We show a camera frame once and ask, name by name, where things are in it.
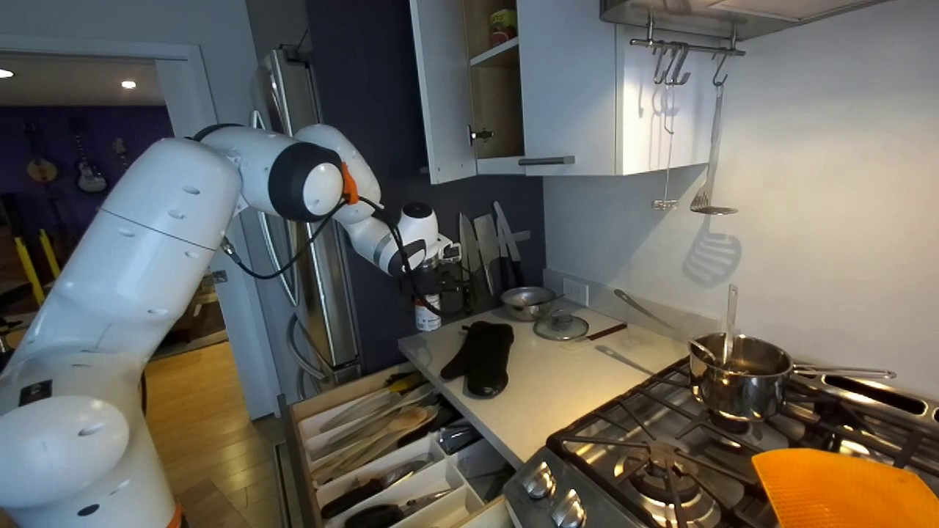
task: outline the stove knob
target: stove knob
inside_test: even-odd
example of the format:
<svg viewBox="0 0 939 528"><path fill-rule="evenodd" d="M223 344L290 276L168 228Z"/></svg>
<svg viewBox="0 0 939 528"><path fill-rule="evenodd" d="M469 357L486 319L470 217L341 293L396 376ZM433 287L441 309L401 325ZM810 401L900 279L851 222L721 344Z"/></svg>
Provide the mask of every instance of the stove knob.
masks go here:
<svg viewBox="0 0 939 528"><path fill-rule="evenodd" d="M554 493L554 487L554 476L545 462L538 465L531 477L525 481L525 491L535 501L549 497Z"/></svg>
<svg viewBox="0 0 939 528"><path fill-rule="evenodd" d="M561 498L551 511L551 518L558 528L580 528L587 519L587 513L580 503L580 496L571 489Z"/></svg>

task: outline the black oven mitt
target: black oven mitt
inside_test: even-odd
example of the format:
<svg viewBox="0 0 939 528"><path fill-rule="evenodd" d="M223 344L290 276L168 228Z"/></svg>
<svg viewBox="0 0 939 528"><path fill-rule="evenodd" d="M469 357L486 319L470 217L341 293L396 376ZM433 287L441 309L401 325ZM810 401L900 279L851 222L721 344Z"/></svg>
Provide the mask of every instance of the black oven mitt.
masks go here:
<svg viewBox="0 0 939 528"><path fill-rule="evenodd" d="M509 349L515 341L512 325L476 321L463 346L440 370L444 381L467 377L467 391L478 397L497 396L509 384Z"/></svg>

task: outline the electrical outlet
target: electrical outlet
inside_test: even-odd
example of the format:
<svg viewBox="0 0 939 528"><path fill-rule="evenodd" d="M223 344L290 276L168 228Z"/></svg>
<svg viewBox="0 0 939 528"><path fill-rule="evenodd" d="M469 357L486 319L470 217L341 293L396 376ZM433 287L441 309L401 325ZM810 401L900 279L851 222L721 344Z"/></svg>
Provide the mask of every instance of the electrical outlet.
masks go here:
<svg viewBox="0 0 939 528"><path fill-rule="evenodd" d="M589 306L588 301L590 287L584 283L579 283L578 281L572 281L571 279L564 279L564 299L570 301L571 303L577 303L581 306Z"/></svg>

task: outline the stainless steel refrigerator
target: stainless steel refrigerator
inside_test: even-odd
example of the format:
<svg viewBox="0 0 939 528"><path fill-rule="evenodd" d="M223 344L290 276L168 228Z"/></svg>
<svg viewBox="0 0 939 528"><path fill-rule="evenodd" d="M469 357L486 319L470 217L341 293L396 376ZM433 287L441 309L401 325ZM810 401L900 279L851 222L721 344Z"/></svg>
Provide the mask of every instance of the stainless steel refrigerator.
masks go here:
<svg viewBox="0 0 939 528"><path fill-rule="evenodd" d="M274 50L259 62L253 126L293 135L320 122L315 76L306 61L291 51ZM252 261L263 261L261 270L280 269L308 245L317 227L256 211L246 222L246 230L259 234L250 240L262 242L249 244ZM312 251L279 278L257 281L277 378L288 403L361 375L346 259L346 235L330 220Z"/></svg>

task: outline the small metal bowl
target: small metal bowl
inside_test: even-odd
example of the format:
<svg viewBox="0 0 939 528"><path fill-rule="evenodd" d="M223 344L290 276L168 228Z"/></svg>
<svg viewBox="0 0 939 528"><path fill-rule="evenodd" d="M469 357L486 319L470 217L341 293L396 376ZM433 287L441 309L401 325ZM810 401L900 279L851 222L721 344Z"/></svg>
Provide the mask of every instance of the small metal bowl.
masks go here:
<svg viewBox="0 0 939 528"><path fill-rule="evenodd" d="M551 313L557 297L554 291L546 287L525 286L509 289L500 298L510 316L534 321Z"/></svg>

